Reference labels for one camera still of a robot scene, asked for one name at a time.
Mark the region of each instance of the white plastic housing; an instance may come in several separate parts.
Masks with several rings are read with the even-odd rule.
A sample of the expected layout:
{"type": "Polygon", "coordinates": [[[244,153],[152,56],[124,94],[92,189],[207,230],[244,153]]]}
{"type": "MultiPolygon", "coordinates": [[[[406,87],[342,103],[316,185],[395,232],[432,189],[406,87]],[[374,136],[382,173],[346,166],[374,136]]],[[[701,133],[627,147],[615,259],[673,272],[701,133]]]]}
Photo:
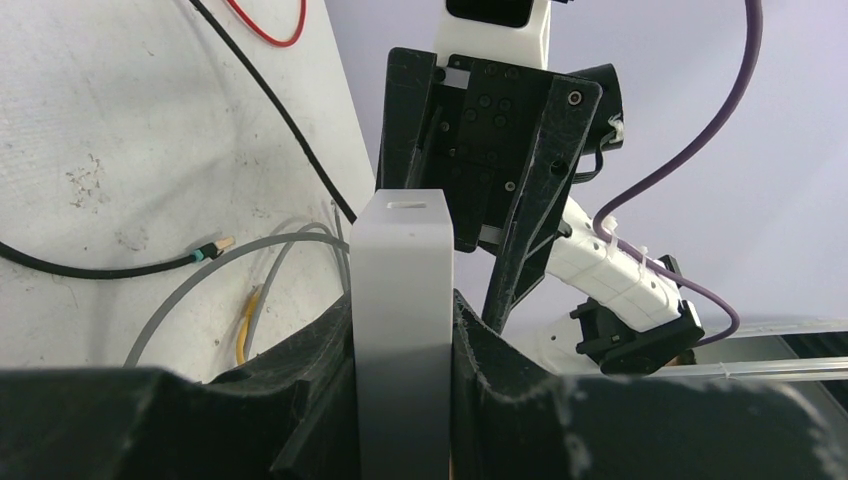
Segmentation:
{"type": "Polygon", "coordinates": [[[547,70],[550,30],[550,0],[535,0],[530,20],[522,28],[456,18],[442,2],[442,19],[433,51],[441,67],[447,66],[451,55],[460,54],[547,70]]]}
{"type": "Polygon", "coordinates": [[[548,273],[594,298],[637,332],[680,317],[674,282],[599,239],[592,220],[571,197],[562,218],[573,232],[554,242],[548,273]]]}
{"type": "Polygon", "coordinates": [[[350,266],[362,478],[448,478],[453,225],[442,191],[374,194],[350,266]]]}

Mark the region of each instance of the cable connector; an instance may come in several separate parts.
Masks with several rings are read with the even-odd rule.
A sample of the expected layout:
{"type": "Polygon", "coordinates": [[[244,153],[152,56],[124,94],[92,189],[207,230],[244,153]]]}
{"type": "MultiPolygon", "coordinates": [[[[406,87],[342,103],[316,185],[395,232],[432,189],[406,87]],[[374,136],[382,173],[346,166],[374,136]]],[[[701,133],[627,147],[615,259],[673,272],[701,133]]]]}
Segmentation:
{"type": "Polygon", "coordinates": [[[215,260],[220,257],[228,248],[235,245],[236,240],[233,237],[225,237],[198,248],[194,252],[194,261],[202,262],[207,258],[215,260]]]}

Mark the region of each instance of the bolt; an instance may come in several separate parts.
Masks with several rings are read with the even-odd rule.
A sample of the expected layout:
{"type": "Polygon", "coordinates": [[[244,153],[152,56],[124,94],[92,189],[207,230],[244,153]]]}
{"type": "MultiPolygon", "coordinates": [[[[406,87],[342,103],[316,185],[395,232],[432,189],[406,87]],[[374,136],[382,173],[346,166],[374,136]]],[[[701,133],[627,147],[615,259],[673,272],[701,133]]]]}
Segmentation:
{"type": "Polygon", "coordinates": [[[573,92],[568,94],[568,104],[571,106],[580,105],[580,102],[583,101],[583,94],[578,90],[574,90],[573,92]]]}

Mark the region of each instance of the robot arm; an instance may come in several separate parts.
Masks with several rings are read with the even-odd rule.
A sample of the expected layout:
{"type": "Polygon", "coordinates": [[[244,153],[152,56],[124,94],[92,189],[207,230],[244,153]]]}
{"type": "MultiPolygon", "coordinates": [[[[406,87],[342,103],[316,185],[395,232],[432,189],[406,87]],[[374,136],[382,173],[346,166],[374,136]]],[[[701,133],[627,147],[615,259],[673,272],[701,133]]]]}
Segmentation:
{"type": "Polygon", "coordinates": [[[445,0],[435,53],[393,50],[377,186],[444,191],[455,248],[496,257],[481,316],[497,333],[547,271],[590,297],[578,352],[652,373],[703,330],[569,197],[580,156],[620,148],[624,120],[612,65],[547,70],[550,15],[550,0],[445,0]]]}

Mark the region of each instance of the gray wire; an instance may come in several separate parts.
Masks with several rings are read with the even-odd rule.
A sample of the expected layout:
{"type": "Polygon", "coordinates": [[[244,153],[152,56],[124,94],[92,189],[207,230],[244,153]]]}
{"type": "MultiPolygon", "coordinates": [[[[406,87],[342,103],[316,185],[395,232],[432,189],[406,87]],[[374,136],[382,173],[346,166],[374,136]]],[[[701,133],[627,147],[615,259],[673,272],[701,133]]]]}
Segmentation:
{"type": "Polygon", "coordinates": [[[156,329],[159,328],[159,325],[161,325],[162,321],[165,320],[165,316],[167,316],[168,313],[174,309],[177,303],[179,303],[183,297],[188,295],[194,287],[205,280],[206,277],[217,272],[224,265],[227,265],[248,253],[253,253],[263,248],[289,242],[321,242],[341,248],[345,252],[350,251],[348,244],[342,242],[336,237],[333,237],[332,235],[326,235],[323,233],[284,233],[282,235],[274,235],[254,240],[221,255],[221,257],[214,262],[207,263],[198,271],[194,272],[192,276],[188,277],[188,280],[183,282],[182,285],[174,290],[174,292],[165,299],[162,305],[156,309],[156,312],[153,313],[153,316],[150,317],[150,320],[148,320],[144,325],[144,328],[141,329],[141,333],[139,333],[138,338],[136,338],[135,343],[133,343],[130,353],[127,355],[126,361],[124,361],[124,367],[127,368],[138,365],[138,360],[141,358],[141,353],[144,351],[144,347],[147,346],[150,339],[153,337],[153,334],[156,332],[156,329]]]}
{"type": "MultiPolygon", "coordinates": [[[[344,242],[344,233],[342,233],[342,219],[339,216],[339,206],[336,202],[333,202],[333,216],[336,218],[336,238],[344,242]]],[[[344,265],[344,278],[347,281],[347,285],[343,285],[344,291],[350,291],[350,260],[348,260],[347,255],[342,254],[342,264],[344,265]]]]}
{"type": "MultiPolygon", "coordinates": [[[[324,225],[320,222],[313,222],[307,225],[304,225],[297,231],[297,233],[308,232],[309,230],[322,230],[326,235],[333,236],[333,231],[330,230],[330,227],[324,225]]],[[[262,309],[265,308],[265,301],[268,299],[268,295],[271,293],[271,285],[274,283],[274,280],[277,279],[277,273],[280,271],[280,266],[283,264],[283,260],[286,259],[286,256],[289,254],[291,249],[294,247],[294,243],[287,243],[283,249],[280,251],[280,254],[277,255],[277,259],[274,260],[274,265],[271,266],[271,270],[268,271],[268,276],[265,277],[265,283],[262,285],[262,290],[259,293],[259,299],[256,301],[256,307],[253,309],[253,314],[250,317],[250,321],[247,324],[247,338],[244,341],[244,358],[247,359],[250,354],[250,347],[253,345],[253,337],[256,335],[256,328],[259,326],[259,318],[262,315],[262,309]]],[[[346,279],[344,272],[344,263],[342,262],[342,258],[344,257],[344,252],[341,249],[334,248],[333,249],[336,254],[336,264],[339,268],[339,277],[341,278],[342,288],[345,288],[346,279]]]]}

